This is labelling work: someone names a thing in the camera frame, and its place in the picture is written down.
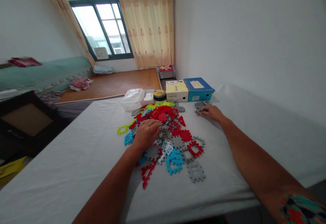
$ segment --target stuffed toy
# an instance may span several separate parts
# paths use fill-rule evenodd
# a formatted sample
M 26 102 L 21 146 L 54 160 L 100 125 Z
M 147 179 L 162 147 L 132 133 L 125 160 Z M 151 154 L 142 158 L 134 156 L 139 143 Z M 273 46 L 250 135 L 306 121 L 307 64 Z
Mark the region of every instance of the stuffed toy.
M 160 69 L 161 70 L 169 70 L 169 69 L 171 69 L 171 67 L 170 66 L 161 66 Z

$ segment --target yellow box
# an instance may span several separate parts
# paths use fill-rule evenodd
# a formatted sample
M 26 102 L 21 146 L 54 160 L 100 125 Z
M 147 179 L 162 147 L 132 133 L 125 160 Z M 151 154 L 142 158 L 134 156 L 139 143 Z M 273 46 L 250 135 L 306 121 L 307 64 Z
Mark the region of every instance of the yellow box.
M 25 166 L 31 158 L 23 157 L 0 167 L 0 187 L 10 182 Z
M 166 100 L 176 102 L 187 102 L 189 90 L 183 80 L 166 82 Z

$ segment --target hand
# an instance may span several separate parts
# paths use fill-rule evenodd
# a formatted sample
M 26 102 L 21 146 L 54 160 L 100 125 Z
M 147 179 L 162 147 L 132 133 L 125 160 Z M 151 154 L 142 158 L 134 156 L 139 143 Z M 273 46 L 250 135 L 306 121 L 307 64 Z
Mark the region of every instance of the hand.
M 228 119 L 227 117 L 224 116 L 224 114 L 222 114 L 221 110 L 216 106 L 213 105 L 203 106 L 201 107 L 201 109 L 207 110 L 207 111 L 199 112 L 201 115 L 206 115 L 207 117 L 209 117 L 210 119 L 216 122 L 220 123 Z
M 133 141 L 132 145 L 141 150 L 141 152 L 145 151 L 153 144 L 159 135 L 159 127 L 161 125 L 162 123 L 159 120 L 150 119 L 143 121 L 137 129 L 135 140 Z

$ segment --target box lid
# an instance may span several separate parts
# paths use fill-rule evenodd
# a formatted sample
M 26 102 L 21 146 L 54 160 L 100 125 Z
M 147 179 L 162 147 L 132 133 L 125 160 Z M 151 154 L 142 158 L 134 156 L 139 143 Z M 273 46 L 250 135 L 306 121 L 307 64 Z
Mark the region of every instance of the box lid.
M 190 79 L 184 79 L 184 82 L 189 88 L 189 91 L 212 91 L 215 90 L 205 82 L 202 78 L 190 78 Z
M 183 80 L 166 82 L 166 93 L 188 92 L 188 91 L 189 90 Z

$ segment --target white cloth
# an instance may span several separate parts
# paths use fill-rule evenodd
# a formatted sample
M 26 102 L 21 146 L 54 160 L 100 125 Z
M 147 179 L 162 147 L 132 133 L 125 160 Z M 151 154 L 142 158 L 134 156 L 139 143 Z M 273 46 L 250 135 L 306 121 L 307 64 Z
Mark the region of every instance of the white cloth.
M 1 223 L 71 223 L 126 149 L 117 127 L 132 117 L 121 98 L 93 102 L 0 191 Z M 325 128 L 236 86 L 223 85 L 212 101 L 305 187 L 326 178 Z M 186 129 L 205 140 L 198 159 L 207 178 L 170 176 L 155 167 L 146 190 L 140 167 L 130 180 L 121 222 L 175 223 L 258 204 L 238 171 L 223 132 L 182 103 Z

